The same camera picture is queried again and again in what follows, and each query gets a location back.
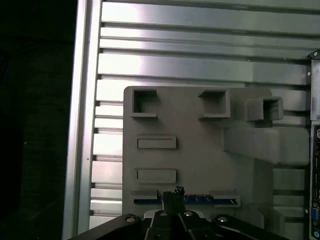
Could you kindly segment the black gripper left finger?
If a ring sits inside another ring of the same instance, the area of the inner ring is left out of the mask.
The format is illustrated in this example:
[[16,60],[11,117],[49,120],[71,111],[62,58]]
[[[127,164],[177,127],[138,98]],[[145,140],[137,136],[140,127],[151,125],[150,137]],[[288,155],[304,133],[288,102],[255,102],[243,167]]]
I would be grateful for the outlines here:
[[173,236],[175,196],[174,192],[164,192],[163,209],[157,210],[151,218],[141,219],[131,213],[124,214],[74,238],[76,240],[170,240]]

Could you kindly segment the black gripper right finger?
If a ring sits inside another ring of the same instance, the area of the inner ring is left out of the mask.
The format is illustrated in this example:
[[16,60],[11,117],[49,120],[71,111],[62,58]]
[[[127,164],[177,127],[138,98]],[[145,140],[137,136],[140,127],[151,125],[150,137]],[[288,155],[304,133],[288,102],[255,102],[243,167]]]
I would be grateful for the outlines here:
[[184,203],[183,187],[174,189],[174,211],[184,231],[192,240],[284,240],[285,237],[266,231],[258,226],[220,214],[213,220],[201,218],[195,211],[187,210]]

